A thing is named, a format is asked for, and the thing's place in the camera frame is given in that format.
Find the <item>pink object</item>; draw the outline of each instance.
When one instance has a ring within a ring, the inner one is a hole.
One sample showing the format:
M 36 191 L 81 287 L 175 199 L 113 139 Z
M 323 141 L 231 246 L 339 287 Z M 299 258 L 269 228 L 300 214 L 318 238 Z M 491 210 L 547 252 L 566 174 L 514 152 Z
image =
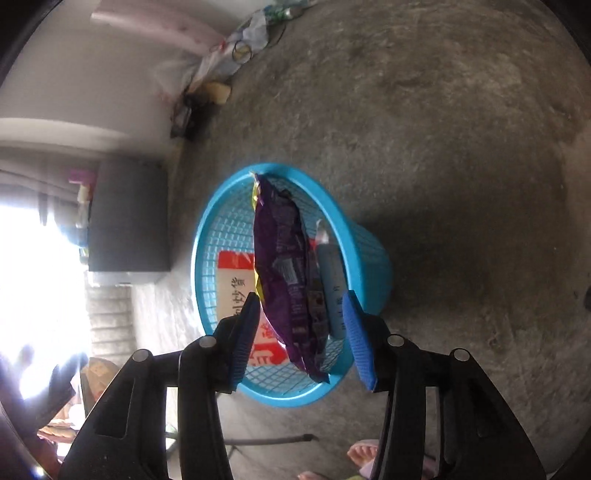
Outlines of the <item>pink object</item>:
M 68 182 L 77 183 L 80 185 L 94 185 L 96 184 L 96 172 L 92 170 L 81 170 L 79 168 L 73 168 L 70 170 Z
M 357 446 L 364 446 L 364 447 L 378 447 L 379 448 L 379 440 L 360 440 L 359 442 L 355 442 L 351 448 L 355 448 Z M 359 469 L 359 474 L 364 478 L 371 478 L 371 470 L 374 468 L 375 459 L 370 460 L 368 463 L 363 465 Z M 425 455 L 423 458 L 423 476 L 421 477 L 422 480 L 427 480 L 433 478 L 437 473 L 437 464 L 436 461 Z
M 224 40 L 205 23 L 151 0 L 102 0 L 91 18 L 202 57 Z

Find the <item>blue mesh basket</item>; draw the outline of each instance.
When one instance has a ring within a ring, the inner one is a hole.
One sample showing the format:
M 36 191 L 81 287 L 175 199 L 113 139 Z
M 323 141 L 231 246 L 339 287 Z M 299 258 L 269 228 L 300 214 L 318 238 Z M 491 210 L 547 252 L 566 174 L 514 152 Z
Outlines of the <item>blue mesh basket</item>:
M 327 221 L 339 242 L 349 289 L 363 309 L 378 314 L 388 301 L 392 268 L 384 247 L 367 230 L 351 222 L 317 182 L 295 168 L 279 164 L 247 167 L 227 179 L 210 200 L 197 230 L 191 261 L 195 310 L 206 334 L 217 325 L 216 267 L 220 250 L 254 252 L 252 172 L 267 175 L 280 190 L 288 189 L 300 209 L 310 238 L 318 219 Z M 353 364 L 347 340 L 326 346 L 323 370 L 330 384 L 317 384 L 293 364 L 247 367 L 239 388 L 252 398 L 279 407 L 306 405 L 332 390 Z

